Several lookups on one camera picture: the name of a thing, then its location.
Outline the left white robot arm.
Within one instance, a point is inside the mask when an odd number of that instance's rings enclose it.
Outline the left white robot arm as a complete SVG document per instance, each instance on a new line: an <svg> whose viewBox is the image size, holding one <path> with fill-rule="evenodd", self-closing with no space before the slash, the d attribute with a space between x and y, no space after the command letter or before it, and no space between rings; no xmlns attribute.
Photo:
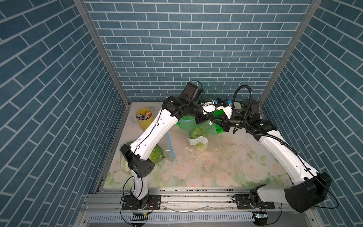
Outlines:
<svg viewBox="0 0 363 227"><path fill-rule="evenodd" d="M184 116L195 117L198 123L204 123L217 110L217 101L198 102L203 89L187 83L179 96L166 98L161 110L151 125L131 145L122 145L120 152L128 163L133 178L133 186L127 199L136 210L143 209L148 202L149 190L147 176L153 171L155 164L150 154L157 143Z"/></svg>

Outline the clear zipper bag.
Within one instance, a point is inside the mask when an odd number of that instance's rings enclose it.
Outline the clear zipper bag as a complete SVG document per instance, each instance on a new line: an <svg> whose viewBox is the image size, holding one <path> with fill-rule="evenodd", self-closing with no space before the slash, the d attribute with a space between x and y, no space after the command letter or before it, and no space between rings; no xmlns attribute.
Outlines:
<svg viewBox="0 0 363 227"><path fill-rule="evenodd" d="M118 154L119 157L115 158L115 160L113 161L113 170L121 171L127 176L130 176L131 170L129 169L126 159L123 157L120 151L118 151L116 154ZM167 159L173 162L167 135L164 135L162 139L156 144L149 158L158 167L162 167Z"/></svg>
<svg viewBox="0 0 363 227"><path fill-rule="evenodd" d="M207 149L217 149L219 147L217 140L217 132L211 121L196 124L195 117L184 116L178 122L183 130L188 144L199 152Z"/></svg>

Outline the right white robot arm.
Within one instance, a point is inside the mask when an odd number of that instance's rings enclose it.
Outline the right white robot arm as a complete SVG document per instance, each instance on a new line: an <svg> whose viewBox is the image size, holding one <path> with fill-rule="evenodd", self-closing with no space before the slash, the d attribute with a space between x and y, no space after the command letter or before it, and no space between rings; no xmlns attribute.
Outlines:
<svg viewBox="0 0 363 227"><path fill-rule="evenodd" d="M247 133L265 146L287 172L292 185L286 188L268 188L265 184L250 190L251 206L260 208L264 203L289 204L295 211L303 213L326 199L332 179L327 173L319 173L304 161L297 152L293 151L277 127L266 119L261 119L257 102L251 107L248 101L241 103L241 108L233 110L231 100L214 99L205 104L212 111L223 110L217 116L210 116L212 122L229 131L245 128Z"/></svg>

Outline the chinese cabbage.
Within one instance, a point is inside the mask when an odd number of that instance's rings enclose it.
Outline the chinese cabbage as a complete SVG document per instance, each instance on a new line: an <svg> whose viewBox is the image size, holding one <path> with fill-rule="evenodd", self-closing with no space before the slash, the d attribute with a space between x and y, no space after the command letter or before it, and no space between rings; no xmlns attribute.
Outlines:
<svg viewBox="0 0 363 227"><path fill-rule="evenodd" d="M161 168L165 164L164 151L158 144L153 148L149 158L158 168ZM122 154L120 154L120 162L121 170L127 174L130 174L128 163Z"/></svg>
<svg viewBox="0 0 363 227"><path fill-rule="evenodd" d="M193 129L188 136L188 142L196 150L203 152L208 147L207 127L201 126Z"/></svg>

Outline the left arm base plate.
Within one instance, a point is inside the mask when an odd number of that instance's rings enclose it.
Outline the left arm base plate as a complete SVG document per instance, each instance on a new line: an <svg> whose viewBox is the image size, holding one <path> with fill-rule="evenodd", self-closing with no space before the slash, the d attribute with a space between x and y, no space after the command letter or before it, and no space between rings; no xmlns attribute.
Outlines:
<svg viewBox="0 0 363 227"><path fill-rule="evenodd" d="M125 195L121 202L121 209L123 211L136 211L136 210L160 210L161 195L159 194L148 194L143 199L139 200L132 195Z"/></svg>

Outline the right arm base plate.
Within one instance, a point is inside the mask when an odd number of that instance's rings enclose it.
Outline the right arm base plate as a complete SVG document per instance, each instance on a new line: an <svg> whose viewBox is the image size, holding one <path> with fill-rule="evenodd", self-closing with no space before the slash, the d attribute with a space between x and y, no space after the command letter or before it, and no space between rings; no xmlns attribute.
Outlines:
<svg viewBox="0 0 363 227"><path fill-rule="evenodd" d="M262 202L256 195L251 194L235 194L231 197L239 210L273 210L275 205L273 202Z"/></svg>

